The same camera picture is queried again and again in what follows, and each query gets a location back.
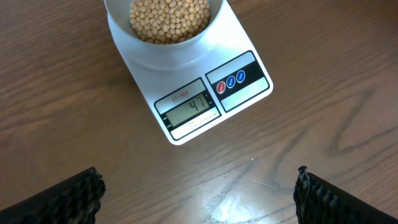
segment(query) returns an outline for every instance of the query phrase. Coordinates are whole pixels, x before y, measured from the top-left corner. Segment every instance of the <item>wood grain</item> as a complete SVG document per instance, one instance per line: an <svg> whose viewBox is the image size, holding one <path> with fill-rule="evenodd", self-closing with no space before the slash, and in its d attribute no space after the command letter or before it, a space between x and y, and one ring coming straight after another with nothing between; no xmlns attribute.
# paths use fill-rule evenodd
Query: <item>wood grain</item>
<svg viewBox="0 0 398 224"><path fill-rule="evenodd" d="M95 166L98 223L290 224L307 165L398 218L398 2L230 3L274 92L176 147L102 1L0 2L0 209Z"/></svg>

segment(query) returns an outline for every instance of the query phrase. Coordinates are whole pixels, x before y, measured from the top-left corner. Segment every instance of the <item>blue button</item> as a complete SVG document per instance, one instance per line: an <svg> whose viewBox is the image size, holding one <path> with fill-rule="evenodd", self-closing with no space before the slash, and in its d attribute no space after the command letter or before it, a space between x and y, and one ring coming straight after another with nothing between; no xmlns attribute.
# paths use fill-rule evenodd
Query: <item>blue button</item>
<svg viewBox="0 0 398 224"><path fill-rule="evenodd" d="M235 86L235 77L233 75L231 75L230 77L228 77L226 79L226 86L228 88L232 88Z"/></svg>
<svg viewBox="0 0 398 224"><path fill-rule="evenodd" d="M236 74L236 81L238 83L241 83L241 82L243 82L244 78L246 78L246 74L244 73L244 70L238 71L238 73Z"/></svg>

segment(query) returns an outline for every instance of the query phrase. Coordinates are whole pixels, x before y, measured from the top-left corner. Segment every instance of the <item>display frame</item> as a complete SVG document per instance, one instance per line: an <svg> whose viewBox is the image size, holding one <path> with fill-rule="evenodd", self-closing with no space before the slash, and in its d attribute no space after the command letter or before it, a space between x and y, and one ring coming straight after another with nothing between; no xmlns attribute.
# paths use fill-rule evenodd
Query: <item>display frame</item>
<svg viewBox="0 0 398 224"><path fill-rule="evenodd" d="M169 109L169 110L167 110L167 111L164 111L164 112L161 113L161 114L159 113L159 110L156 108L156 103L157 103L157 102L159 102L159 101L161 101L161 100L163 100L163 99L165 99L165 98L168 98L170 95L173 95L174 93L180 91L181 89L185 88L186 86L191 85L192 83L196 82L197 80L200 80L200 81L201 81L201 84L204 86L205 90L203 90L203 91L197 93L197 94L194 95L193 97L188 98L187 100L185 100L185 101L182 102L181 104L179 104L179 105L177 105L177 106L174 106L173 108L171 108L171 109ZM207 101L209 107L208 107L207 109L205 109L205 110L203 110L203 111L201 111L201 112L199 112L199 113L197 113L197 114L195 114L195 115L193 115L193 116L191 116L191 117L189 117L189 118L187 118L187 119L181 121L178 125L172 126L172 124L171 124L170 120L168 119L168 117L166 116L166 114L167 114L168 112L170 112L170 111L172 111L172 110L178 108L179 106L183 105L184 103L186 103L186 102L192 100L193 98L196 98L197 96L202 95L202 94L203 94L205 100ZM196 130L198 130L198 129L204 127L204 126L206 126L207 124L209 124L209 123L213 122L214 120L216 120L216 119L218 119L218 118L221 117L221 112L220 112L220 110L218 109L218 107L216 106L216 103L215 103L214 99L211 97L211 94L210 94L210 92L208 91L208 89L207 89L207 87L206 87L206 85L205 85L205 83L203 82L203 79L202 79L201 77L199 77L199 78L197 78L197 79L191 81L190 83L187 83L186 85L184 85L184 86L182 86L182 87L180 87L180 88L174 90L173 92L171 92L171 93L165 95L165 96L162 97L161 99L155 101L155 102L154 102L154 105L155 105L155 108L156 108L156 111L157 111L158 115L159 115L160 118L162 119L163 124L165 125L165 127L166 127L167 130L169 131L169 133L170 133L170 135L171 135L171 137L173 138L174 141L178 141L179 139L184 138L185 136L189 135L190 133L192 133L192 132L194 132L194 131L196 131ZM203 114L203 113L206 113L207 111L209 111L209 110L211 110L211 109L213 109L213 108L216 108L217 111L218 111L219 116L218 116L217 118L212 119L210 122L208 122L208 123L206 123L206 124L204 124L204 125L202 125L202 126L196 128L196 129L190 131L189 133L187 133L186 135L184 135L184 136L182 136L182 137L180 137L180 138L178 138L178 139L175 139L175 138L173 137L173 135L172 135L171 132L172 132L174 129L177 129L178 127L184 125L186 122L192 120L193 118L196 118L196 117L200 116L200 115Z"/></svg>

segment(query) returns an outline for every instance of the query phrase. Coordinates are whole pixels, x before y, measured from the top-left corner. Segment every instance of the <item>digit display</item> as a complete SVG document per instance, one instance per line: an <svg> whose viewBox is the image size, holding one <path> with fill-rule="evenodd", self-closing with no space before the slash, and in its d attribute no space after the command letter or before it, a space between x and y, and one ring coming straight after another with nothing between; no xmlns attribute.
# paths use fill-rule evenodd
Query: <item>digit display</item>
<svg viewBox="0 0 398 224"><path fill-rule="evenodd" d="M172 126L175 127L186 119L195 116L207 108L209 108L209 104L207 103L203 94L201 94L167 112L166 116L168 117Z"/></svg>

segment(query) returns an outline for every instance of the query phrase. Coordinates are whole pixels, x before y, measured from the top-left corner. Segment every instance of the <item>scale control panel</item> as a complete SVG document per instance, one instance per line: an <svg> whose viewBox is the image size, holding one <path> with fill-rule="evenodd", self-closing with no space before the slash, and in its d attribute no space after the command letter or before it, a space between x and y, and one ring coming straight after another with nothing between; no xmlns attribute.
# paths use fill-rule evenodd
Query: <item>scale control panel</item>
<svg viewBox="0 0 398 224"><path fill-rule="evenodd" d="M266 76L251 51L247 51L205 74L226 114L269 89ZM221 117L202 78L186 84L157 100L154 106L178 141Z"/></svg>
<svg viewBox="0 0 398 224"><path fill-rule="evenodd" d="M206 77L226 113L269 89L266 76L251 51L208 72Z"/></svg>

